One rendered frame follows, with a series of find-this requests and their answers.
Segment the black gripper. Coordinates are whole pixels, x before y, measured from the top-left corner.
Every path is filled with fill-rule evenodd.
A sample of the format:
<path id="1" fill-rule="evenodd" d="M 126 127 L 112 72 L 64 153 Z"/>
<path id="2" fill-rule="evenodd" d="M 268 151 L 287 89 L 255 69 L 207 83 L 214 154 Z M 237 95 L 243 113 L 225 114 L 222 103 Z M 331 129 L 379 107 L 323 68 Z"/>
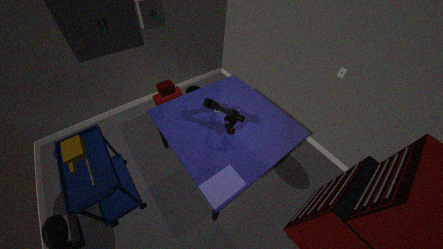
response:
<path id="1" fill-rule="evenodd" d="M 230 130 L 230 129 L 233 127 L 233 124 L 235 125 L 237 122 L 238 122 L 237 119 L 236 119 L 236 120 L 233 120 L 233 119 L 230 118 L 230 123 L 227 123 L 227 124 L 225 125 L 225 128 L 227 128 L 228 130 Z"/>

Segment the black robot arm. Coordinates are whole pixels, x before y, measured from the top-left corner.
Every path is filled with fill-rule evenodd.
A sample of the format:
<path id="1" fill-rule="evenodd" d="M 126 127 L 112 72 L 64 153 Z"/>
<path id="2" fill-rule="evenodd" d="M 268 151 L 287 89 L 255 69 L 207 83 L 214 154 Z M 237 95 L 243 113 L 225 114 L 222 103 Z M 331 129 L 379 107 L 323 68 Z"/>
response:
<path id="1" fill-rule="evenodd" d="M 230 122 L 230 118 L 233 120 L 237 119 L 238 121 L 241 121 L 241 122 L 243 122 L 245 120 L 245 117 L 240 115 L 238 111 L 236 111 L 234 109 L 231 110 L 231 109 L 223 108 L 219 104 L 217 104 L 216 101 L 213 101 L 212 99 L 210 99 L 208 97 L 204 100 L 203 105 L 207 108 L 211 108 L 216 111 L 219 110 L 223 113 L 226 113 L 226 116 L 224 118 L 225 121 Z"/>

